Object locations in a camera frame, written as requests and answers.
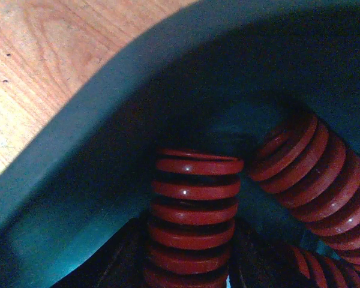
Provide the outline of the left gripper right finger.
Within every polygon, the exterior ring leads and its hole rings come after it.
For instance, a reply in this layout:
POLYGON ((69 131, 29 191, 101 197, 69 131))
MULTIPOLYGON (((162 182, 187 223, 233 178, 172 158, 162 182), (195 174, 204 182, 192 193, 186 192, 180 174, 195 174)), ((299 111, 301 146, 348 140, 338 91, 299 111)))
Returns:
POLYGON ((229 264, 232 287, 293 287, 284 266, 267 254, 267 246, 242 218, 235 218, 229 264))

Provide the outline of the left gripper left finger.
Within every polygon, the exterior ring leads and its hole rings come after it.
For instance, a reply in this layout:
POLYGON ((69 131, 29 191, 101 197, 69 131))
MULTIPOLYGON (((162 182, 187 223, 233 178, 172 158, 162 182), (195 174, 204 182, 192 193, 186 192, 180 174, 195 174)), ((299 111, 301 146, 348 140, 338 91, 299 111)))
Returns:
POLYGON ((132 218, 53 287, 142 287, 146 218, 132 218))

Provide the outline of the red spring three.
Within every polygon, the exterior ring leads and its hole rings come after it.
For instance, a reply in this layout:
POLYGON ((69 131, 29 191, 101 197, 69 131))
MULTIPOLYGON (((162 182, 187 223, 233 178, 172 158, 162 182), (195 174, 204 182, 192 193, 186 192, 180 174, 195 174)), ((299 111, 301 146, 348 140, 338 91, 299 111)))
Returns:
POLYGON ((292 267, 317 287, 360 287, 360 274, 337 260, 290 244, 280 249, 292 267))

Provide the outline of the red spring one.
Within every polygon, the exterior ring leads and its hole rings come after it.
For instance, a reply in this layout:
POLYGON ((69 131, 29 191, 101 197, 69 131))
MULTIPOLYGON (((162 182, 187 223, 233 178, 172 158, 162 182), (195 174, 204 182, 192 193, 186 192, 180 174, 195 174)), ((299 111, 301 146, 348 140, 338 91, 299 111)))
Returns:
POLYGON ((237 157, 161 148, 143 287, 225 287, 238 211, 237 157))

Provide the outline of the red spring two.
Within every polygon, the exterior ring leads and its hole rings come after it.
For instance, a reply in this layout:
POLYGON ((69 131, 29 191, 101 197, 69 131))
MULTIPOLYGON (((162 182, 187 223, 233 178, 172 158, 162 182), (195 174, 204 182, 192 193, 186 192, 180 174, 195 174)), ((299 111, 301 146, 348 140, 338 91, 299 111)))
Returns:
POLYGON ((360 272, 360 156, 315 114, 276 126, 248 175, 360 272))

